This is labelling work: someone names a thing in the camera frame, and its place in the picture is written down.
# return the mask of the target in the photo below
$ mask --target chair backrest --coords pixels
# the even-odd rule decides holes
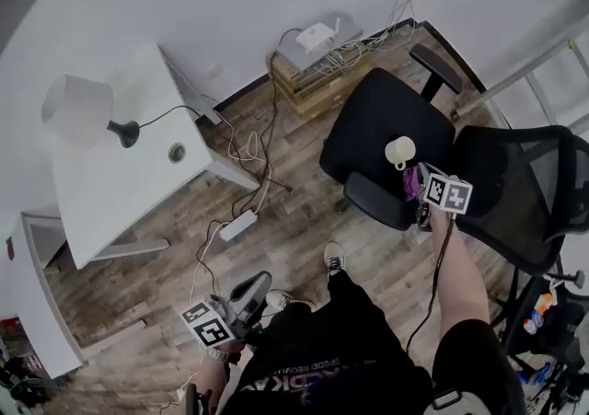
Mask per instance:
[[[571,170],[562,192],[562,206],[553,213],[555,235],[589,230],[589,144],[576,135],[566,142],[572,143],[567,151],[573,150],[574,161],[567,162]]]
[[[451,155],[451,172],[473,185],[458,227],[529,274],[549,271],[564,234],[589,225],[578,203],[589,181],[587,152],[589,145],[561,126],[466,127]]]

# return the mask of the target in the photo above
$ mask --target power strip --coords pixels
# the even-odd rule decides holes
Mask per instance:
[[[251,211],[251,209],[248,209],[244,213],[242,213],[237,219],[234,219],[234,221],[227,227],[224,227],[219,233],[219,235],[225,242],[228,242],[232,238],[238,236],[250,225],[254,224],[257,220],[258,216],[254,214]]]

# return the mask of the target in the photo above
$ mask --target shoe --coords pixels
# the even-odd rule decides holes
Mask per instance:
[[[288,294],[285,291],[279,291],[278,289],[271,289],[266,294],[266,303],[270,307],[274,307],[278,310],[284,310],[284,308],[291,304],[292,302],[297,302],[294,297]]]
[[[325,246],[323,259],[328,267],[328,277],[346,269],[346,258],[343,255],[343,248],[338,242],[329,242]]]

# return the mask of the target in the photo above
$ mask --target purple object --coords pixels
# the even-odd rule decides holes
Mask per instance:
[[[419,167],[405,168],[403,171],[403,188],[405,190],[405,201],[411,201],[419,195],[422,190]]]

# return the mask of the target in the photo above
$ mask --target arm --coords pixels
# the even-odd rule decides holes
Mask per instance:
[[[219,350],[223,352],[241,352],[243,349],[244,344],[240,341],[230,341],[219,347]],[[215,360],[205,351],[201,368],[190,382],[196,385],[199,394],[206,394],[209,390],[212,392],[209,399],[209,411],[215,413],[228,382],[225,363]]]
[[[439,256],[448,229],[448,214],[431,208],[433,251]],[[441,337],[458,322],[475,318],[489,323],[487,289],[480,272],[467,252],[460,232],[454,227],[438,277],[442,313]]]

